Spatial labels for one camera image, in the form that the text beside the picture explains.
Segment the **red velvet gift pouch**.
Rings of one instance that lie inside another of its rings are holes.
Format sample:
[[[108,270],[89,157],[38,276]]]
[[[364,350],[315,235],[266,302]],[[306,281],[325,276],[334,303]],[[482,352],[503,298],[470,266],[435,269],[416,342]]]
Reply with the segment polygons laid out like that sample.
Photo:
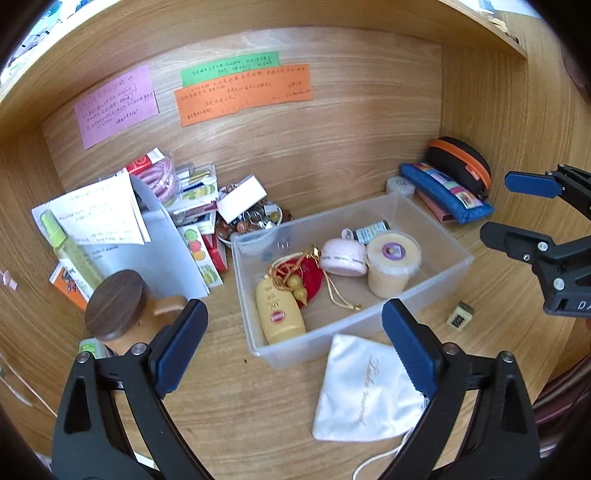
[[[277,288],[289,290],[300,308],[307,307],[308,302],[325,288],[335,306],[361,311],[360,304],[353,304],[342,296],[329,273],[322,270],[320,260],[321,250],[311,246],[304,251],[277,258],[270,264],[267,275],[273,279]]]

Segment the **black orange round case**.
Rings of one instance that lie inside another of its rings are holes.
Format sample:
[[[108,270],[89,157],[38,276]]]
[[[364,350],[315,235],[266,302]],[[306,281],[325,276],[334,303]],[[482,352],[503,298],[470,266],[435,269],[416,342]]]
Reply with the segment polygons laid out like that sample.
[[[492,186],[491,168],[475,148],[455,137],[432,140],[424,161],[445,173],[480,200],[486,200]]]

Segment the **blue patchwork zip pouch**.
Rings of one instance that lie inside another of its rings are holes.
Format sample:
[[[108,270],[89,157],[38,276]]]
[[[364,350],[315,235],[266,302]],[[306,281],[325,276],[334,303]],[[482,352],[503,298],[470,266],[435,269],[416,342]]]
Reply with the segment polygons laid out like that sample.
[[[494,207],[427,163],[402,164],[400,172],[459,224],[481,220],[494,213]]]

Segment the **gold sunscreen bottle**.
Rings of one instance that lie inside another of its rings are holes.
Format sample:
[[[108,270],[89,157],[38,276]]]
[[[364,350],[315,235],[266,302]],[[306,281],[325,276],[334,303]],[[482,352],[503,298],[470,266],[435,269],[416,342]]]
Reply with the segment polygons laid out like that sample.
[[[307,333],[304,317],[289,290],[280,290],[266,275],[256,285],[259,324],[269,344],[276,344]]]

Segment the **white drawstring pouch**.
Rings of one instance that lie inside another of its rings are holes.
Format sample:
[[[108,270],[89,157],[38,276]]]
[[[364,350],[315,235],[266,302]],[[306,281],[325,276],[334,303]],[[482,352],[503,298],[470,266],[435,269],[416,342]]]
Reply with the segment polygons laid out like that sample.
[[[401,452],[428,403],[393,346],[338,334],[332,337],[311,434],[325,442],[401,440],[356,467],[356,479],[363,468]]]

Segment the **round clear tub yellow contents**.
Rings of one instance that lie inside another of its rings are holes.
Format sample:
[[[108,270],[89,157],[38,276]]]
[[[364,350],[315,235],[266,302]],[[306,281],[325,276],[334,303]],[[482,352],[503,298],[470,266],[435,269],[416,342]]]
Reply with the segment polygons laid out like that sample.
[[[419,271],[422,250],[415,239],[404,233],[377,234],[366,247],[368,286],[379,298],[401,294]]]

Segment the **brown ceramic mug with lid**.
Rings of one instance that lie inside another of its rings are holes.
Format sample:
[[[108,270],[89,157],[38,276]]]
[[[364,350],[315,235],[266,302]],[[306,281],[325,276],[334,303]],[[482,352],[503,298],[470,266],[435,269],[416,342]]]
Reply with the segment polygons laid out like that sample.
[[[137,272],[122,270],[94,291],[84,321],[93,337],[115,354],[124,355],[134,344],[149,344],[187,303],[183,296],[157,299]]]

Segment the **small white cardboard box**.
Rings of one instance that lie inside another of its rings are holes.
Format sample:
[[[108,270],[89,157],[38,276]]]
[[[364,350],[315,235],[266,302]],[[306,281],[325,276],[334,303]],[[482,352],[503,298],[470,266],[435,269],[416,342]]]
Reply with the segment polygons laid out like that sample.
[[[256,176],[249,175],[231,190],[221,193],[216,201],[217,212],[226,223],[231,223],[254,204],[266,198],[266,189]]]

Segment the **pink round case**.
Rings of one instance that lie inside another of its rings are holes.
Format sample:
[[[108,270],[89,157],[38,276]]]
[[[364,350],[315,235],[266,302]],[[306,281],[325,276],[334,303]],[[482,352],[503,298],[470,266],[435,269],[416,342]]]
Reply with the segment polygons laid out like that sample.
[[[353,240],[335,238],[325,242],[321,249],[320,266],[329,274],[345,277],[366,275],[366,247]]]

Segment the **pink flat wallet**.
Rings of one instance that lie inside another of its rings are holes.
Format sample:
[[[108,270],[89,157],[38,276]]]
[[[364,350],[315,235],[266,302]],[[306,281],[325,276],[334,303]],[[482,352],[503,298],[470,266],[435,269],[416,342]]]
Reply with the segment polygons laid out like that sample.
[[[440,223],[455,222],[455,218],[445,209],[440,207],[426,193],[422,192],[421,190],[417,190],[416,195],[426,204],[426,206],[431,210]]]

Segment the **clear plastic storage bin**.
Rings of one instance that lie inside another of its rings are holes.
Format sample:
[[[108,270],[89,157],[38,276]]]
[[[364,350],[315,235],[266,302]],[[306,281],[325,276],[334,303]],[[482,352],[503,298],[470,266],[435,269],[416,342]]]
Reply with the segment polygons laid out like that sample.
[[[473,258],[413,200],[363,200],[232,238],[249,351],[276,370],[318,358],[337,334],[381,330],[386,282],[414,313],[452,294]]]

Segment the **fruit pattern box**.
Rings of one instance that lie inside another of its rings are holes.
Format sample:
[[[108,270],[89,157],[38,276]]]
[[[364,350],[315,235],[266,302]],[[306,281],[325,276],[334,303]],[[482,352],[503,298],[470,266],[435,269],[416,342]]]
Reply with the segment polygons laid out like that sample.
[[[205,246],[204,237],[202,237],[197,227],[181,226],[177,228],[180,236],[190,252],[191,257],[201,274],[206,286],[211,289],[223,284],[221,275],[214,266],[211,254],[208,253]]]

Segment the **orange sticky note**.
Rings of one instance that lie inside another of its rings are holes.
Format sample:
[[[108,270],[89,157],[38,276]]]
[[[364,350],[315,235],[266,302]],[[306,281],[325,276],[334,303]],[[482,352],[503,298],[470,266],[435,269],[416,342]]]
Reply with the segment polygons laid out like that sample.
[[[311,68],[293,64],[222,76],[174,91],[182,127],[239,111],[314,99]]]

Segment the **stack of books and packets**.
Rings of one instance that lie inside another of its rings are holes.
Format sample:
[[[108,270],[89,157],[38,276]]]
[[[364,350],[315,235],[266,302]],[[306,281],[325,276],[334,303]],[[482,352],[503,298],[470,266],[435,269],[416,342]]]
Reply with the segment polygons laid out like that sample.
[[[176,191],[163,206],[176,226],[191,223],[216,210],[219,192],[216,169],[212,164],[186,164],[175,173]]]

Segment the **pink sticky note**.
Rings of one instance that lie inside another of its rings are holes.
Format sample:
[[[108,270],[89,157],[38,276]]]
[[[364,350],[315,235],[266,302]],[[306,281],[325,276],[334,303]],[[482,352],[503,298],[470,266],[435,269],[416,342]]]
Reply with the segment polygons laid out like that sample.
[[[159,113],[149,67],[130,70],[80,99],[74,105],[83,148]]]

